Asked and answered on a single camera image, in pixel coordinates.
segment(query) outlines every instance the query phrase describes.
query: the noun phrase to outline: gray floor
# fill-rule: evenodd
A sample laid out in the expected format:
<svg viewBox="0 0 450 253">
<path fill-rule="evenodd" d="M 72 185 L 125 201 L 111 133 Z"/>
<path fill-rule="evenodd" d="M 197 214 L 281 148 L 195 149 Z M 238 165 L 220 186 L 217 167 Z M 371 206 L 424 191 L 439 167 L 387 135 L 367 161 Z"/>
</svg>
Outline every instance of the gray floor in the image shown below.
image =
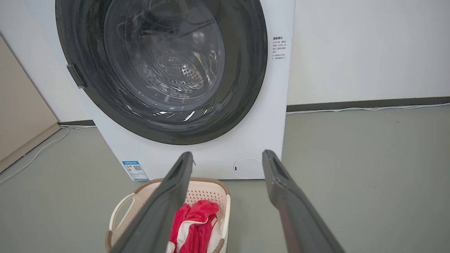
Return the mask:
<svg viewBox="0 0 450 253">
<path fill-rule="evenodd" d="M 288 116 L 282 161 L 348 253 L 450 252 L 450 107 Z M 225 183 L 228 252 L 286 252 L 264 182 Z M 97 129 L 71 130 L 0 185 L 0 252 L 105 252 L 111 211 L 138 185 Z"/>
</svg>

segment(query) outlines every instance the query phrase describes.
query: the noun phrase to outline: white laundry basket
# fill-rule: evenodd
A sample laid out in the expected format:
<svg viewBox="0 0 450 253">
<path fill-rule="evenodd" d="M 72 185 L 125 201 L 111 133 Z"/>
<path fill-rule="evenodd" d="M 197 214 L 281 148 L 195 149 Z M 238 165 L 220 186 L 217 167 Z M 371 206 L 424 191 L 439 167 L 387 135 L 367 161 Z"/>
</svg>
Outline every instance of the white laundry basket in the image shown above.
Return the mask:
<svg viewBox="0 0 450 253">
<path fill-rule="evenodd" d="M 119 204 L 117 204 L 111 215 L 111 220 L 109 221 L 109 231 L 105 241 L 105 246 L 108 252 L 125 231 L 128 224 L 133 220 L 134 216 L 143 206 L 145 201 L 160 185 L 161 182 L 162 179 L 149 181 L 145 185 L 137 188 L 132 194 L 126 196 L 119 202 Z M 130 207 L 128 208 L 120 223 L 115 226 L 117 213 L 119 212 L 120 208 L 130 199 L 132 200 Z M 222 238 L 220 239 L 213 253 L 225 253 L 228 239 L 228 221 L 230 220 L 230 191 L 228 191 L 228 188 L 218 180 L 193 177 L 190 179 L 188 191 L 186 193 L 186 200 L 184 202 L 192 206 L 199 200 L 209 200 L 216 203 L 220 208 L 217 212 L 217 219 L 224 220 Z"/>
</svg>

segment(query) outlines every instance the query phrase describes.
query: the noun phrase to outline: beige board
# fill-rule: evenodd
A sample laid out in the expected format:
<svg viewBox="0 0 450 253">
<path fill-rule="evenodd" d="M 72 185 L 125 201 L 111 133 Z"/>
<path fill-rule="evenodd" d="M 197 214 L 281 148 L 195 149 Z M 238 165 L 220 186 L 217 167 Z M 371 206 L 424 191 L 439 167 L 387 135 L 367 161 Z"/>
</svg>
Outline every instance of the beige board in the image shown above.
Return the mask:
<svg viewBox="0 0 450 253">
<path fill-rule="evenodd" d="M 0 172 L 58 131 L 57 123 L 0 37 Z"/>
</svg>

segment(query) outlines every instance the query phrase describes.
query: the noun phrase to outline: red towel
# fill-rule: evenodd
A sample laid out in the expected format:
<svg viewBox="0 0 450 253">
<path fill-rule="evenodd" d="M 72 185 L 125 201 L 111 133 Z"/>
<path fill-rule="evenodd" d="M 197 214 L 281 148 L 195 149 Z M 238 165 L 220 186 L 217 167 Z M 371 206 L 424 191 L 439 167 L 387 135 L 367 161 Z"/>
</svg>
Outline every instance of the red towel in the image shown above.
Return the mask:
<svg viewBox="0 0 450 253">
<path fill-rule="evenodd" d="M 200 200 L 192 207 L 184 204 L 176 213 L 169 241 L 175 244 L 174 253 L 207 253 L 212 221 L 217 219 L 219 206 Z"/>
</svg>

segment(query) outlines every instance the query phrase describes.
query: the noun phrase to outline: white wall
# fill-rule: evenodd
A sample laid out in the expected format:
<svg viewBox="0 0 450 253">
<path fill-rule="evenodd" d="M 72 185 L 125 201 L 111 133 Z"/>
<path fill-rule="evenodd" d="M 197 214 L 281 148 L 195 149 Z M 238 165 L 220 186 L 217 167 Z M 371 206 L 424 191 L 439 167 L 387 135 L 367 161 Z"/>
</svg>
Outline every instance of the white wall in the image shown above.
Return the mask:
<svg viewBox="0 0 450 253">
<path fill-rule="evenodd" d="M 297 0 L 288 104 L 450 96 L 449 0 Z"/>
<path fill-rule="evenodd" d="M 0 0 L 0 32 L 59 122 L 90 119 L 24 0 Z"/>
<path fill-rule="evenodd" d="M 54 16 L 27 5 L 54 0 L 0 0 L 0 32 L 60 122 L 90 119 Z M 288 104 L 450 96 L 449 0 L 297 0 L 295 15 Z"/>
</svg>

